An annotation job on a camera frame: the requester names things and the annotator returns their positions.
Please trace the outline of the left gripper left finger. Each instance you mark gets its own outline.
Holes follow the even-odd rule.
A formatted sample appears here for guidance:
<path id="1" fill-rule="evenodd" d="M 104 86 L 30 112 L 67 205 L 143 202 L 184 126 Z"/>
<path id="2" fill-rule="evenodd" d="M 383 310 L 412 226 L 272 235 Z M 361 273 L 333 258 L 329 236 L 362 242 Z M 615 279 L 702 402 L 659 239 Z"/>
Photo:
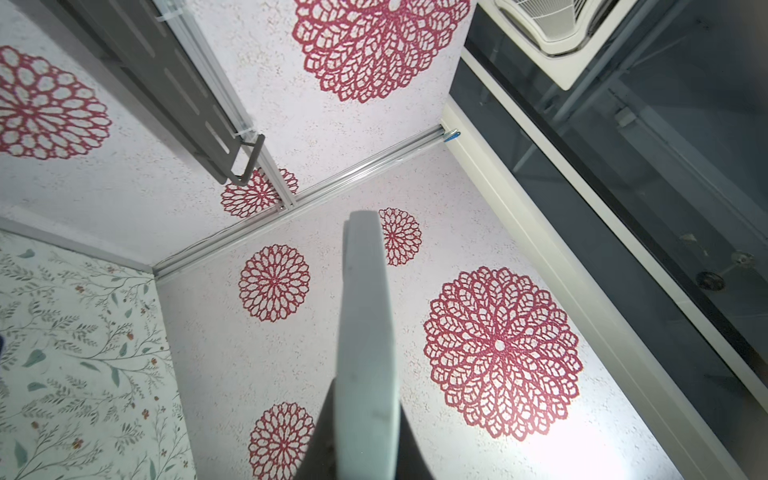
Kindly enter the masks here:
<path id="1" fill-rule="evenodd" d="M 334 388 L 335 382 L 332 381 L 305 457 L 293 477 L 294 480 L 334 480 L 336 478 Z"/>

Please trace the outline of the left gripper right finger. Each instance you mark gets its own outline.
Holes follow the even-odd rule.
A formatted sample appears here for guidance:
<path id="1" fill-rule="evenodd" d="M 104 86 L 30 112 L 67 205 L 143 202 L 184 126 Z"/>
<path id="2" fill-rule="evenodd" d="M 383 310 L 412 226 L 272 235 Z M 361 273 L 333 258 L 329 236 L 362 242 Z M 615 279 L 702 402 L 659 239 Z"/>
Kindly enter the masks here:
<path id="1" fill-rule="evenodd" d="M 395 479 L 434 479 L 427 463 L 423 458 L 403 407 L 400 408 L 400 427 Z"/>

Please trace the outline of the black phone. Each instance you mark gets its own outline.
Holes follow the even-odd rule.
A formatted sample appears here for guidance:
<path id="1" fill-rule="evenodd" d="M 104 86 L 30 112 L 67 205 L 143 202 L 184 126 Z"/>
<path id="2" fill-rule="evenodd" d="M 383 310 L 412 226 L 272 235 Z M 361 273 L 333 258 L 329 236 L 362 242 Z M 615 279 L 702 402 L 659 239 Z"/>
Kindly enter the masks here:
<path id="1" fill-rule="evenodd" d="M 383 232 L 375 211 L 344 223 L 343 292 L 334 386 L 339 479 L 393 479 L 399 379 Z"/>

